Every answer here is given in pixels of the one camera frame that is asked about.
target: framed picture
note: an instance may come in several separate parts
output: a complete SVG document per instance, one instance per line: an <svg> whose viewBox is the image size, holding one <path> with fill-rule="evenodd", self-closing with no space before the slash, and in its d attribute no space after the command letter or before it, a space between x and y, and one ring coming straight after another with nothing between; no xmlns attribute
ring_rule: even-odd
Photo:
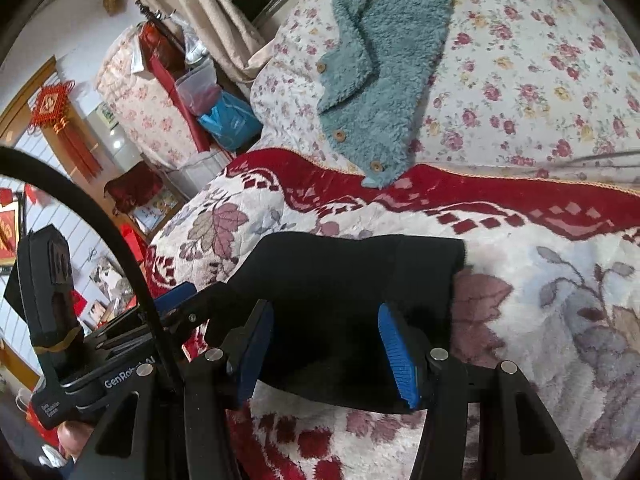
<svg viewBox="0 0 640 480"><path fill-rule="evenodd" d="M24 196L0 207L0 274L10 274L16 259L18 242L23 235Z"/></svg>
<svg viewBox="0 0 640 480"><path fill-rule="evenodd" d="M113 130L118 125L118 120L107 103L100 103L95 109L95 113L108 129Z"/></svg>

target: person's hand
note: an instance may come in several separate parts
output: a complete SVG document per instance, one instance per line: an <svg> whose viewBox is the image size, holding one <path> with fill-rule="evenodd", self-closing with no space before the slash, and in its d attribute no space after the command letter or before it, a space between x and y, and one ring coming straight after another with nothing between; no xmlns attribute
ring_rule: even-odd
<svg viewBox="0 0 640 480"><path fill-rule="evenodd" d="M93 432L94 428L84 422L68 420L58 426L58 440L75 462Z"/></svg>

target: red and white blanket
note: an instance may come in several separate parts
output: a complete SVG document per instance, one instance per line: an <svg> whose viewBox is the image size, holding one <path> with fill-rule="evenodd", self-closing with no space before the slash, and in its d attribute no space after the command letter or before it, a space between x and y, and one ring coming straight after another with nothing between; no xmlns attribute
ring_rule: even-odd
<svg viewBox="0 0 640 480"><path fill-rule="evenodd" d="M153 241L152 292L227 280L277 231L462 238L452 352L484 366L517 362L584 478L613 478L640 440L640 196L425 165L382 190L361 179L276 148L240 156ZM230 414L252 480L408 478L423 420L309 402L262 383ZM470 451L477 425L472 416ZM472 466L465 474L474 477Z"/></svg>

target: red bag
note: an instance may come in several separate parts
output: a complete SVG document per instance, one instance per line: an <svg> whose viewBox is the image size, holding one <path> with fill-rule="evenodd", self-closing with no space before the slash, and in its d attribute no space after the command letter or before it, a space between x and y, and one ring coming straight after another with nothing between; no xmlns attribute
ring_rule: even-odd
<svg viewBox="0 0 640 480"><path fill-rule="evenodd" d="M120 228L120 234L122 234L129 249L131 249L136 262L140 264L145 261L146 250L148 249L146 242L128 224L124 224Z"/></svg>
<svg viewBox="0 0 640 480"><path fill-rule="evenodd" d="M71 299L74 302L74 313L76 314L76 317L78 317L86 307L87 301L82 294L76 290L71 291Z"/></svg>

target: metal screw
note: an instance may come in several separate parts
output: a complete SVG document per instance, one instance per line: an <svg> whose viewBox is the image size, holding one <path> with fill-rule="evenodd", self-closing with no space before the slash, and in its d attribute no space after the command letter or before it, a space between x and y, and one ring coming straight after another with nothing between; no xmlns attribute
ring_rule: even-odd
<svg viewBox="0 0 640 480"><path fill-rule="evenodd" d="M150 365L149 363L143 363L138 368L136 368L136 373L140 377L146 377L153 371L154 371L154 367L153 367L153 365Z"/></svg>
<svg viewBox="0 0 640 480"><path fill-rule="evenodd" d="M225 353L220 348L212 348L207 350L204 354L204 358L207 361L219 361L222 359Z"/></svg>
<svg viewBox="0 0 640 480"><path fill-rule="evenodd" d="M433 348L431 349L430 355L436 359L436 361L446 361L449 358L449 352L444 348Z"/></svg>
<svg viewBox="0 0 640 480"><path fill-rule="evenodd" d="M513 361L502 361L500 363L500 368L502 368L502 371L507 374L514 374L518 371L518 365Z"/></svg>

